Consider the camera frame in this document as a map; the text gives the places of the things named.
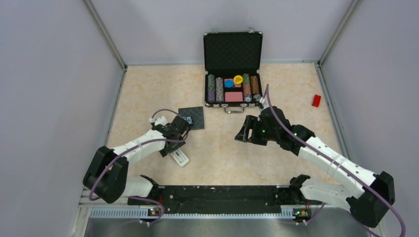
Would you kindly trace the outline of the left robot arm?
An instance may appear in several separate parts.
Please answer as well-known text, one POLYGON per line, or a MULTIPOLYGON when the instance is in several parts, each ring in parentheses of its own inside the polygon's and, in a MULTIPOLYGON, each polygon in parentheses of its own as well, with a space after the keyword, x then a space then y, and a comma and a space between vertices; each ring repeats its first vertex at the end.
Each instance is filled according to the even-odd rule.
POLYGON ((164 116, 149 119, 151 129, 144 135, 123 145, 98 148, 83 178, 90 190, 90 201, 114 203, 122 197, 140 197, 146 204, 158 199, 156 183, 144 175, 129 177, 131 165, 153 153, 165 157, 185 145, 191 124, 176 116, 171 122, 164 116))

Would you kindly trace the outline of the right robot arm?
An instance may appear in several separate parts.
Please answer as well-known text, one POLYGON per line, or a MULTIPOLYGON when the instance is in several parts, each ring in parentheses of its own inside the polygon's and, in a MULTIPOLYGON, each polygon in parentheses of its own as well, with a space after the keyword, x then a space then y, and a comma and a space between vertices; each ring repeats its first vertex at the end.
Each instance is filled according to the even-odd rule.
POLYGON ((257 117, 247 115, 235 140, 262 146, 276 142, 339 182, 332 185, 303 174, 294 177, 290 181, 290 198, 295 203, 326 202, 349 212, 359 223, 375 228, 395 202, 394 178, 389 173, 374 173, 355 164, 310 129, 291 125, 276 106, 264 108, 257 117))

